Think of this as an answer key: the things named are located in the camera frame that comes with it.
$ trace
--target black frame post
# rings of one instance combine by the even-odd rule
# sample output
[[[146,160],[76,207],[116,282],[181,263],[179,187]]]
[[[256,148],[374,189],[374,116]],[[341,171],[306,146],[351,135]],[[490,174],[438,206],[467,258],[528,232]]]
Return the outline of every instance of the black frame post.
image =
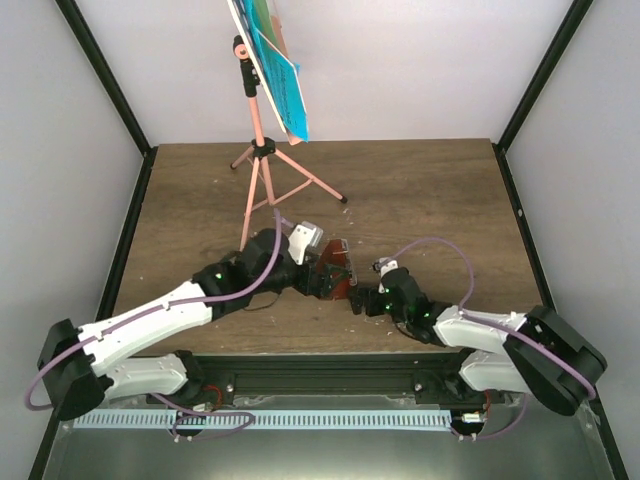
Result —
[[[76,36],[89,62],[91,62],[100,82],[102,82],[102,86],[109,95],[109,98],[111,98],[113,105],[120,114],[127,130],[129,130],[129,134],[140,150],[140,153],[143,156],[149,155],[151,145],[149,145],[147,137],[145,137],[138,120],[129,106],[129,102],[127,102],[124,93],[122,93],[116,77],[113,75],[111,68],[109,68],[109,64],[102,55],[98,42],[96,42],[87,22],[85,22],[82,12],[80,8],[78,8],[78,4],[75,0],[56,0],[56,4],[71,27],[73,34]]]
[[[574,0],[571,7],[569,7],[569,11],[560,24],[560,28],[558,28],[556,35],[553,37],[536,73],[534,73],[520,103],[515,112],[513,112],[507,128],[498,141],[500,150],[504,152],[509,150],[592,3],[593,0]]]

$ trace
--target tripod leg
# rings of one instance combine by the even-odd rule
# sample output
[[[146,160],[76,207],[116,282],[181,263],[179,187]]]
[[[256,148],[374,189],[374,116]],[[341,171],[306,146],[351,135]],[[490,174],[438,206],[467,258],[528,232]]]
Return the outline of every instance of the tripod leg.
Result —
[[[251,183],[249,184],[249,195],[247,196],[247,208],[244,211],[244,224],[242,225],[242,237],[240,238],[240,250],[247,243],[249,237],[249,224],[251,223],[251,210],[253,208],[253,199],[256,195],[256,183],[258,182],[258,171],[260,169],[260,160],[253,159],[253,170],[251,171]]]
[[[269,205],[275,205],[276,196],[273,194],[271,170],[269,170],[269,157],[263,157],[262,160],[260,160],[260,163],[262,163],[262,174],[264,176],[262,181],[264,182],[264,187],[267,190],[267,201],[269,202]]]
[[[342,195],[340,192],[338,192],[337,190],[333,189],[332,187],[330,187],[329,185],[327,185],[326,183],[324,183],[322,180],[320,180],[318,177],[316,177],[313,173],[311,173],[309,170],[307,170],[306,168],[304,168],[302,165],[298,164],[295,160],[293,160],[291,157],[288,157],[287,155],[285,155],[284,153],[282,153],[280,150],[276,149],[276,155],[278,156],[278,158],[280,160],[282,160],[285,163],[288,163],[289,165],[291,165],[293,168],[295,168],[296,170],[298,170],[301,174],[303,174],[305,177],[307,177],[309,180],[311,180],[313,183],[315,183],[316,185],[318,185],[319,187],[321,187],[322,189],[324,189],[326,192],[330,193],[331,195],[333,195],[334,197],[336,197],[338,200],[340,200],[342,203],[347,203],[348,199],[347,197],[345,197],[344,195]]]
[[[238,157],[238,159],[237,159],[237,160],[235,160],[235,161],[230,165],[231,170],[235,170],[236,168],[238,168],[238,166],[239,166],[242,162],[244,162],[246,159],[248,159],[248,158],[249,158],[249,155],[251,154],[251,151],[252,151],[252,150],[253,150],[253,147],[252,147],[252,146],[251,146],[251,147],[249,147],[249,148],[247,148],[247,149],[244,151],[244,153],[243,153],[242,155],[240,155],[240,156]]]

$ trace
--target brown wooden surface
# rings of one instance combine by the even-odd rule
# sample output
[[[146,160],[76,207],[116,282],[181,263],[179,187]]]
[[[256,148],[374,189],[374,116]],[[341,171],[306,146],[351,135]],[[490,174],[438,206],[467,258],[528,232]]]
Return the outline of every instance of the brown wooden surface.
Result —
[[[243,144],[163,145],[151,175],[116,311],[148,302],[237,249],[250,165],[229,163]],[[526,311],[539,302],[533,274],[488,140],[315,142],[282,146],[349,198],[343,205],[312,185],[279,205],[308,220],[324,240],[346,238],[361,280],[373,260],[425,235],[455,242],[471,259],[476,291],[469,308]],[[276,195],[303,177],[272,157]],[[264,189],[258,189],[258,199]],[[272,226],[272,210],[254,212],[252,232]],[[432,298],[457,302],[467,287],[462,260],[444,246],[401,257]],[[268,303],[257,296],[252,307]],[[287,291],[271,308],[237,312],[175,335],[146,353],[324,353],[424,351],[388,318],[352,315],[346,301],[321,302]]]

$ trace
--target wooden tabletop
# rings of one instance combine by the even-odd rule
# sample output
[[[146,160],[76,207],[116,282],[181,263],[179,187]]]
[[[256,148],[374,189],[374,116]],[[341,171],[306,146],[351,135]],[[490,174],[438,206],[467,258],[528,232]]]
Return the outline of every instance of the wooden tabletop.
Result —
[[[231,171],[244,144],[163,145],[153,168],[129,254],[116,313],[174,289],[237,249],[250,165]],[[346,238],[360,280],[371,263],[423,236],[457,244],[471,259],[476,289],[469,308],[528,311],[540,302],[527,255],[488,140],[315,142],[281,147],[349,198],[343,205],[312,185],[280,205],[294,222],[308,220],[324,240]],[[271,158],[276,196],[303,177]],[[264,198],[262,186],[257,198]],[[254,213],[252,232],[273,226],[273,212]],[[467,288],[464,263],[445,246],[400,258],[424,292],[456,303]],[[256,296],[251,307],[275,295]],[[285,291],[272,307],[236,312],[160,342],[145,353],[357,353],[426,351],[389,318],[354,316],[347,301],[319,301]]]

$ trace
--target easel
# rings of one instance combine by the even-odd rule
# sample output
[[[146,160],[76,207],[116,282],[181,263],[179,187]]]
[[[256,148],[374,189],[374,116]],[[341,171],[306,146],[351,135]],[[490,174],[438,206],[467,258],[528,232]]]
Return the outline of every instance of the easel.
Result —
[[[298,164],[291,157],[285,155],[276,148],[276,142],[265,137],[262,131],[262,122],[260,120],[260,111],[258,110],[257,86],[260,84],[260,79],[254,72],[253,62],[249,58],[249,52],[244,46],[242,37],[236,36],[233,41],[233,53],[240,60],[240,70],[242,72],[242,80],[244,83],[244,93],[249,100],[249,109],[251,111],[251,121],[253,122],[253,130],[255,132],[255,139],[251,141],[251,146],[245,150],[245,152],[238,157],[236,161],[231,164],[231,169],[235,170],[245,160],[253,165],[251,171],[251,183],[249,184],[249,195],[247,197],[247,208],[244,213],[244,225],[242,227],[242,237],[240,240],[240,250],[242,250],[247,242],[249,236],[249,224],[251,223],[251,212],[257,210],[263,205],[276,205],[277,203],[291,197],[293,194],[298,193],[305,187],[308,187],[312,183],[315,183],[325,191],[336,197],[342,203],[347,203],[347,197],[342,195],[337,190],[333,189],[325,182],[320,180],[314,174]],[[295,168],[302,175],[307,177],[307,181],[291,190],[289,193],[276,198],[273,193],[273,183],[271,181],[271,171],[269,169],[269,155],[275,155],[283,162],[289,164]],[[267,199],[254,205],[254,197],[256,193],[256,184],[258,176],[262,179],[265,189],[267,191]]]

